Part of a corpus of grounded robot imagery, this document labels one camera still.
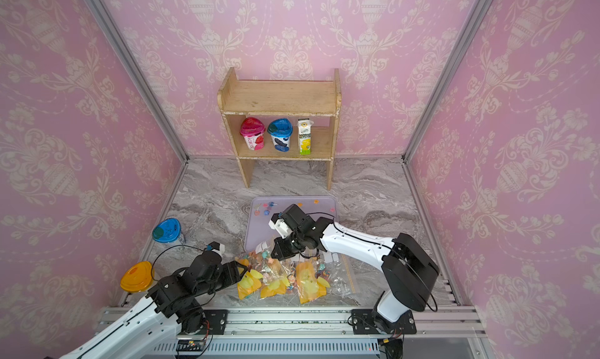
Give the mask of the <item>ziploc candy bag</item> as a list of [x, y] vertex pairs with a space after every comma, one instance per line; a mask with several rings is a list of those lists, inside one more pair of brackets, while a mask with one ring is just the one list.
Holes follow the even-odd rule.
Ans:
[[241, 281], [237, 284], [238, 299], [242, 301], [262, 288], [263, 276], [261, 270], [263, 263], [261, 257], [250, 253], [237, 257], [236, 261], [246, 268]]
[[295, 288], [300, 304], [327, 296], [350, 297], [359, 292], [350, 261], [345, 255], [323, 253], [295, 262]]
[[292, 293], [295, 288], [295, 262], [292, 259], [277, 260], [270, 256], [263, 259], [259, 268], [262, 275], [260, 298], [266, 299]]

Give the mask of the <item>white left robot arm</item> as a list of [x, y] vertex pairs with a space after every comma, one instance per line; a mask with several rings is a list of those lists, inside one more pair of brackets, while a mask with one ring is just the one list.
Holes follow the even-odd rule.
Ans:
[[206, 338], [221, 326], [211, 322], [197, 298], [214, 296], [248, 273], [240, 262], [224, 263], [219, 252], [203, 251], [188, 267], [165, 276], [108, 328], [65, 354], [65, 358], [142, 358], [181, 334]]

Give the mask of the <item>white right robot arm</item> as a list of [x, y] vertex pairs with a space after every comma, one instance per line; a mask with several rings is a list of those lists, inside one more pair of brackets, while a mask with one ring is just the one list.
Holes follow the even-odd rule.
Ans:
[[349, 229], [332, 214], [318, 212], [313, 218], [296, 204], [272, 215], [269, 226], [279, 235], [274, 240], [273, 258], [286, 260], [306, 250], [352, 257], [380, 270], [387, 290], [373, 308], [381, 329], [399, 322], [409, 311], [438, 309], [432, 293], [440, 268], [431, 256], [404, 232], [396, 237], [378, 237]]

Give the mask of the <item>blue lid cup on table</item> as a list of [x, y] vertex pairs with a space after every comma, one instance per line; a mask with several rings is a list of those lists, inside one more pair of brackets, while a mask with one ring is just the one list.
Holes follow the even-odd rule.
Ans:
[[153, 229], [152, 239], [156, 243], [184, 244], [181, 223], [176, 218], [165, 219]]

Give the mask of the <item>orange lid cup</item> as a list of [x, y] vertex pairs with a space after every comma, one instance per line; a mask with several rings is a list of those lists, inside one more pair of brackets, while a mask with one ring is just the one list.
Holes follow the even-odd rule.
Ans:
[[120, 288], [128, 293], [140, 293], [153, 286], [153, 268], [150, 262], [132, 266], [120, 280]]

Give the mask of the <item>blue lid yogurt cup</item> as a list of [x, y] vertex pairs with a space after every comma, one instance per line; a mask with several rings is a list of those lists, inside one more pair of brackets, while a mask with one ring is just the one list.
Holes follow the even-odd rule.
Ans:
[[270, 134], [273, 146], [277, 151], [288, 152], [290, 150], [293, 126], [287, 118], [272, 121], [267, 128], [267, 132]]

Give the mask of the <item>green white juice carton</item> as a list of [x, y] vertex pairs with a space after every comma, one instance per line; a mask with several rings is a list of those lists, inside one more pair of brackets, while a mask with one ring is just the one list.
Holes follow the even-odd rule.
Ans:
[[311, 154], [313, 121], [309, 118], [298, 120], [298, 149], [301, 155]]

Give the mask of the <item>pink lid yogurt cup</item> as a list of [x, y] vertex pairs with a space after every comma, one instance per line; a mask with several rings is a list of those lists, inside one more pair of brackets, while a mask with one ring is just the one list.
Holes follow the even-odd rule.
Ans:
[[254, 117], [246, 118], [240, 128], [240, 134], [242, 135], [246, 146], [250, 151], [258, 151], [264, 148], [265, 140], [264, 133], [266, 127], [264, 124]]

